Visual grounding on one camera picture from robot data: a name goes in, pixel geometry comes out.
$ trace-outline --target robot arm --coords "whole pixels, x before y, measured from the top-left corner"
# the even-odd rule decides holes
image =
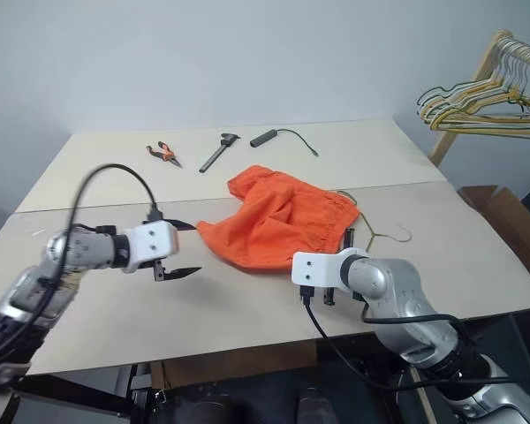
[[[174,221],[180,230],[193,227]],[[82,225],[72,230],[61,281],[48,305],[13,346],[0,352],[0,385],[13,385],[29,369],[30,359],[74,299],[80,279],[90,269],[120,268],[125,273],[153,268],[156,281],[187,276],[200,268],[165,273],[161,259],[178,252],[177,228],[165,220],[144,223],[116,234],[114,227],[93,231]],[[28,322],[58,271],[64,249],[63,232],[54,236],[39,265],[26,269],[0,300],[0,346]]]
[[[372,259],[357,248],[339,254],[296,253],[291,278],[298,285],[334,287],[365,301],[369,307],[365,321],[375,323],[379,340],[430,380],[506,376],[448,321],[414,322],[416,317],[436,315],[436,311],[421,289],[416,268],[408,261]],[[390,323],[393,319],[403,323]],[[530,423],[530,397],[517,384],[436,387],[459,416],[479,423]]]

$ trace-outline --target black shoe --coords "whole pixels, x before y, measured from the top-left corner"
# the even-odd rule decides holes
[[[339,424],[329,400],[317,389],[307,389],[300,397],[297,424]]]
[[[193,405],[182,424],[233,424],[234,407],[228,395],[210,396]]]

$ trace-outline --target cardboard box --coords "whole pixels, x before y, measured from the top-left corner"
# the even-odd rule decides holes
[[[507,188],[463,187],[459,195],[491,224],[530,271],[530,212]]]

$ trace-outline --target orange cloth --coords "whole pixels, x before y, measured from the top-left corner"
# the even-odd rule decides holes
[[[340,194],[258,165],[228,188],[244,201],[238,213],[216,224],[201,221],[197,229],[214,253],[242,268],[290,269],[295,252],[334,254],[360,215]]]

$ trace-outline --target black tool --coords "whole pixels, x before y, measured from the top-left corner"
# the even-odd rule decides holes
[[[198,271],[201,267],[192,267],[192,268],[179,268],[173,269],[172,271],[165,272],[166,268],[161,264],[161,260],[154,261],[153,270],[155,272],[156,281],[169,281],[177,280],[179,278],[185,278],[190,276],[193,272]]]
[[[252,148],[257,148],[259,147],[261,144],[263,144],[264,142],[266,141],[269,141],[271,139],[274,139],[278,134],[279,132],[281,131],[285,131],[285,132],[288,132],[288,133],[293,133],[295,134],[297,137],[299,137],[302,141],[304,141],[304,144],[307,145],[307,148],[310,149],[310,151],[312,152],[312,154],[314,156],[319,156],[318,155],[318,152],[315,151],[308,143],[306,140],[304,140],[304,138],[299,134],[297,133],[296,131],[293,131],[293,130],[289,130],[288,128],[279,128],[278,130],[269,130],[267,132],[265,132],[264,134],[260,135],[259,137],[256,137],[254,138],[253,140],[251,140],[249,142],[249,144],[251,145]]]
[[[177,229],[177,231],[190,231],[190,230],[196,230],[196,227],[189,224],[189,223],[185,223],[183,221],[179,221],[178,219],[163,219],[164,221],[167,221],[168,223],[170,223],[173,227],[175,227]]]
[[[233,142],[240,137],[237,134],[228,134],[224,133],[222,134],[222,139],[220,140],[220,146],[219,149],[217,149],[216,152],[202,165],[202,167],[198,170],[199,172],[206,172],[206,170],[210,167],[212,163],[215,162],[215,160],[218,158],[219,155],[221,155],[226,148],[231,146]]]

